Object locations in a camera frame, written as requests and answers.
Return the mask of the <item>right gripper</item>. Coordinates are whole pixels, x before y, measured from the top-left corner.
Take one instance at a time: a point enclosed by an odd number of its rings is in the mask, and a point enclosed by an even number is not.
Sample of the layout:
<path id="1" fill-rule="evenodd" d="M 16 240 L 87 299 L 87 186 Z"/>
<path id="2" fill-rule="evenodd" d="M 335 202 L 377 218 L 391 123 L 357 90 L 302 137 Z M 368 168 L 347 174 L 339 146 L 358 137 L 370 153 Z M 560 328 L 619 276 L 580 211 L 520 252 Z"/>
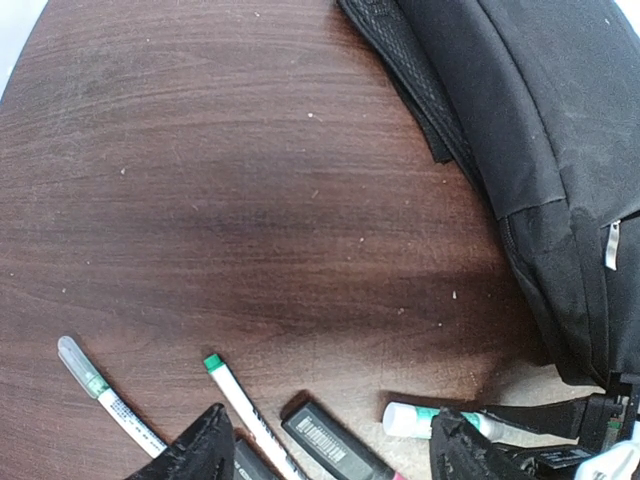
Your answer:
<path id="1" fill-rule="evenodd" d="M 489 405 L 482 414 L 533 434 L 575 440 L 519 453 L 519 468 L 533 478 L 572 479 L 587 461 L 632 438 L 638 409 L 639 376 L 619 374 L 604 394 L 537 406 Z"/>

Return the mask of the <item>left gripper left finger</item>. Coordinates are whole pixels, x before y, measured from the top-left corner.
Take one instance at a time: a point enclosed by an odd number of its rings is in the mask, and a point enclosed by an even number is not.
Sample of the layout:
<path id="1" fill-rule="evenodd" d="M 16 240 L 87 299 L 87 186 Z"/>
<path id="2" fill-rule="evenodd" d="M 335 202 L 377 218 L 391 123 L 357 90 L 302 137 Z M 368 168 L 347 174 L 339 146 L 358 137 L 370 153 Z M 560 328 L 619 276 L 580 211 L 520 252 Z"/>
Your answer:
<path id="1" fill-rule="evenodd" d="M 130 480 L 231 480 L 235 437 L 221 403 L 212 404 L 157 458 L 134 472 Z"/>

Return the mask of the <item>black pink highlighter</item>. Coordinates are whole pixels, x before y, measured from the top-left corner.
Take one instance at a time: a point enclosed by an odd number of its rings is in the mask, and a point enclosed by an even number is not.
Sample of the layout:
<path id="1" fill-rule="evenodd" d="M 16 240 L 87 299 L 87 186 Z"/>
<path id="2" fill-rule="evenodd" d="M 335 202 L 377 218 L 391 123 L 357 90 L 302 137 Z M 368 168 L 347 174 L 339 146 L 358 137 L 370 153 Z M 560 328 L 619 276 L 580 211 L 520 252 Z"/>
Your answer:
<path id="1" fill-rule="evenodd" d="M 396 480 L 403 476 L 315 401 L 282 418 L 285 432 L 335 479 Z"/>

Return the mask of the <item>green tipped white marker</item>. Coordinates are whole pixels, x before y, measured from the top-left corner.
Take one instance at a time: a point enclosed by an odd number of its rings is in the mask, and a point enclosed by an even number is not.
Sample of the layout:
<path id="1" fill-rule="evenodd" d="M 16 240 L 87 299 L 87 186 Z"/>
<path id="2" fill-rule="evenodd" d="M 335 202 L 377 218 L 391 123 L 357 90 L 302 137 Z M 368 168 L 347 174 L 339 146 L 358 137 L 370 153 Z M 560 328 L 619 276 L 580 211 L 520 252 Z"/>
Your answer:
<path id="1" fill-rule="evenodd" d="M 72 337 L 60 337 L 57 349 L 60 360 L 87 395 L 96 400 L 147 455 L 155 459 L 168 448 L 119 397 Z"/>

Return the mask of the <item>black blue highlighter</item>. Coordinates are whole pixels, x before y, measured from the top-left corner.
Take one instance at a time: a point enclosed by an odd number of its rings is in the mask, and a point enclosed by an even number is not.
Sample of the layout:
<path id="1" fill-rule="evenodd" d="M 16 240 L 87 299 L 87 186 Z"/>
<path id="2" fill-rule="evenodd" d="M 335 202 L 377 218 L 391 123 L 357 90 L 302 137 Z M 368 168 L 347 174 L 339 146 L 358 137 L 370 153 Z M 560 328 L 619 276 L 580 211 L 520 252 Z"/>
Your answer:
<path id="1" fill-rule="evenodd" d="M 278 480 L 279 477 L 254 452 L 250 444 L 238 437 L 234 451 L 234 480 Z"/>

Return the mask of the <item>blue tipped white marker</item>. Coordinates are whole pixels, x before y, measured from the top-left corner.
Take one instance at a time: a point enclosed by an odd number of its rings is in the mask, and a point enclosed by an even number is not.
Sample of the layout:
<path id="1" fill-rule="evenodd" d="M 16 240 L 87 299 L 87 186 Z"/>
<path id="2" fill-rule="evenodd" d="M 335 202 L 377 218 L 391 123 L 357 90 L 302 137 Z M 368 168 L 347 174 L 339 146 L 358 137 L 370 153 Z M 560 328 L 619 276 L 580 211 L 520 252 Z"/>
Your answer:
<path id="1" fill-rule="evenodd" d="M 255 444 L 284 479 L 307 480 L 308 476 L 294 461 L 280 440 L 264 421 L 228 365 L 217 354 L 205 358 L 208 375 L 217 384 L 228 403 L 253 436 Z"/>

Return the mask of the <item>black student backpack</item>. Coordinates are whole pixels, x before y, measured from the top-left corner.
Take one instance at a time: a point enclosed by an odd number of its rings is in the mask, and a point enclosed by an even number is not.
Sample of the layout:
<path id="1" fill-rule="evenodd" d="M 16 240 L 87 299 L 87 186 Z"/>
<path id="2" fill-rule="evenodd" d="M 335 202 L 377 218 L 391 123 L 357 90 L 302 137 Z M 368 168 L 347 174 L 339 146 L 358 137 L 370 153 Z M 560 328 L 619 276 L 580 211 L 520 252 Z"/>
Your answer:
<path id="1" fill-rule="evenodd" d="M 488 203 L 562 379 L 639 370 L 639 37 L 613 1 L 345 1 Z"/>

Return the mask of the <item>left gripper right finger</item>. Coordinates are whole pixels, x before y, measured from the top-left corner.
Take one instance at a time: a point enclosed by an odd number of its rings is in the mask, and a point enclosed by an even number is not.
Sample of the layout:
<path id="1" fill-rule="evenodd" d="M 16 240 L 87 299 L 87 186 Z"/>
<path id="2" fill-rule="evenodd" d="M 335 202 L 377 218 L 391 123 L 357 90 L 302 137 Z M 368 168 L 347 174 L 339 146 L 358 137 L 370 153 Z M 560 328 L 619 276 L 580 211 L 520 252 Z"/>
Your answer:
<path id="1" fill-rule="evenodd" d="M 431 422 L 431 475 L 438 480 L 532 479 L 462 414 L 442 408 Z"/>

